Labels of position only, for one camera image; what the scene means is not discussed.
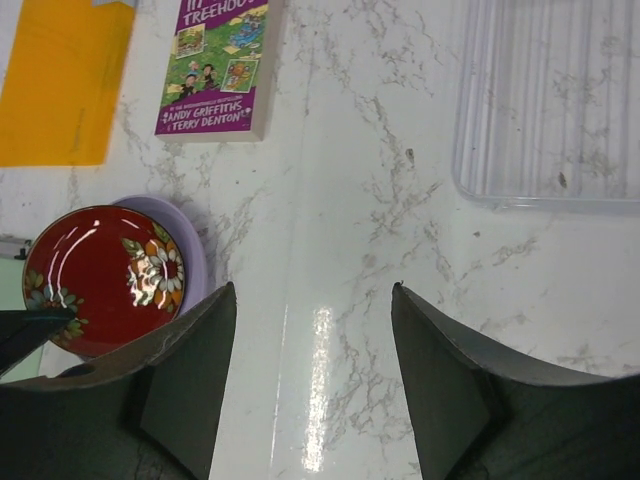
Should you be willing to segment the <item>purple plastic plate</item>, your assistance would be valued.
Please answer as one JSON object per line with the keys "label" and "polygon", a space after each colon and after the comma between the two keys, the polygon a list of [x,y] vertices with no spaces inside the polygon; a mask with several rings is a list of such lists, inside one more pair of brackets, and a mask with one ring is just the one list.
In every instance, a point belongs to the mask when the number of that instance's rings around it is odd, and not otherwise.
{"label": "purple plastic plate", "polygon": [[153,195],[133,195],[111,205],[77,209],[69,215],[77,222],[86,222],[94,214],[111,220],[121,217],[131,220],[133,216],[124,214],[124,209],[145,216],[148,222],[155,222],[175,245],[184,270],[182,302],[168,313],[160,312],[153,303],[136,313],[132,307],[126,307],[123,300],[117,300],[109,293],[99,294],[98,298],[106,302],[105,307],[91,308],[89,319],[94,323],[79,323],[84,334],[70,340],[65,347],[82,358],[109,353],[168,324],[203,300],[208,291],[207,259],[198,232],[188,217],[170,201]]}

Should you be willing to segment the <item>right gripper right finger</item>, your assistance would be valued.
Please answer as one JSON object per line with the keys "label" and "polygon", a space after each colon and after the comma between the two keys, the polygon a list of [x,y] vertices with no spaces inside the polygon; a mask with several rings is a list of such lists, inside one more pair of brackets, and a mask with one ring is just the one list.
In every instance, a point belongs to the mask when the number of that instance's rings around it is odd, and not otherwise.
{"label": "right gripper right finger", "polygon": [[425,479],[635,479],[639,378],[548,363],[402,284],[391,322]]}

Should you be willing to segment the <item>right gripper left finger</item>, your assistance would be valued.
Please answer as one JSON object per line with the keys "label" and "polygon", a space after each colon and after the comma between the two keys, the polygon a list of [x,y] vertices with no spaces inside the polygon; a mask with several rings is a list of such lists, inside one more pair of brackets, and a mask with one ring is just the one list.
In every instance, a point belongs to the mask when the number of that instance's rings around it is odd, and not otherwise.
{"label": "right gripper left finger", "polygon": [[227,283],[111,353],[2,385],[2,478],[209,478],[236,316]]}

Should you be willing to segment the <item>red floral plate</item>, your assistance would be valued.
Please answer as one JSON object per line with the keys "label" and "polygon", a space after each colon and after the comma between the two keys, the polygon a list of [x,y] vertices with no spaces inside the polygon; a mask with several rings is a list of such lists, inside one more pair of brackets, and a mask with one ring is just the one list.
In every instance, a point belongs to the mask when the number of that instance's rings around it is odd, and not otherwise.
{"label": "red floral plate", "polygon": [[75,210],[32,244],[23,270],[29,310],[69,309],[52,341],[98,357],[177,317],[187,290],[177,242],[151,217],[115,205]]}

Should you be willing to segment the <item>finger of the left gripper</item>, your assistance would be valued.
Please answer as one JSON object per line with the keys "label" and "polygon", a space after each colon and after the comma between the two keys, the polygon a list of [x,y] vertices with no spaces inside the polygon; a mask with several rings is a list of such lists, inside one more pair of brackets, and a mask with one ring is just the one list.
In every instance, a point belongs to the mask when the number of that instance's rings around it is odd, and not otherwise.
{"label": "finger of the left gripper", "polygon": [[69,308],[1,311],[1,374],[5,374],[73,320]]}

